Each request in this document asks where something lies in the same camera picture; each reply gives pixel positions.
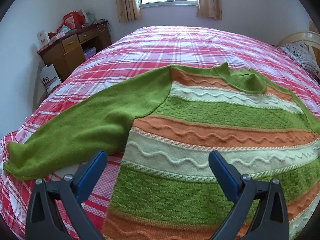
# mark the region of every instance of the bed sheet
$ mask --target bed sheet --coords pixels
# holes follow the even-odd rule
[[[320,119],[318,83],[281,49],[243,35],[198,27],[145,27],[125,36],[81,66],[51,94],[19,130],[0,140],[0,161],[8,162],[9,142],[25,142],[42,124],[98,91],[145,71],[168,64],[212,67],[228,62],[233,69],[249,69],[289,88]],[[108,157],[107,167],[82,203],[94,225],[101,230],[122,153]],[[59,180],[78,165],[59,170],[45,179]],[[0,214],[20,239],[25,236],[26,213],[34,181],[18,181],[0,166]],[[75,230],[63,205],[58,207],[71,236]]]

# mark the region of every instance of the white wall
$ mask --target white wall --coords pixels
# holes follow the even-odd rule
[[[41,60],[37,32],[55,31],[63,16],[79,9],[80,3],[15,0],[0,22],[0,137],[20,127],[32,114],[34,97],[44,92],[37,77]]]
[[[222,0],[222,21],[196,17],[196,6],[157,6],[142,9],[143,19],[119,23],[116,0],[83,0],[96,17],[112,26],[117,41],[145,26],[180,25],[215,28],[277,44],[287,35],[309,29],[308,14],[298,0]]]

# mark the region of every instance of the white paper bag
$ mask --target white paper bag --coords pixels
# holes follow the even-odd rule
[[[53,88],[61,84],[60,78],[58,77],[53,64],[50,66],[44,66],[40,72],[40,78],[48,94],[51,93]]]

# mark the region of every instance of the sweater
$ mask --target sweater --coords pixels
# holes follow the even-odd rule
[[[38,178],[96,150],[125,149],[102,234],[198,240],[232,207],[208,165],[218,150],[240,173],[280,179],[294,237],[320,199],[319,133],[319,120],[292,91],[252,69],[169,65],[100,91],[24,144],[9,143],[3,168]]]

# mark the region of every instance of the desk drawer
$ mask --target desk drawer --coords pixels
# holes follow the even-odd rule
[[[88,40],[91,40],[92,38],[94,38],[96,36],[98,36],[98,30],[97,29],[93,29],[91,31],[87,31],[85,33],[81,33],[81,34],[78,35],[79,41],[80,41],[81,44],[86,42],[86,41],[88,41]]]
[[[62,45],[63,45],[65,53],[72,51],[73,49],[75,49],[76,47],[78,47],[80,45],[79,40],[78,40],[78,36],[73,35],[70,38],[65,39],[62,42]]]

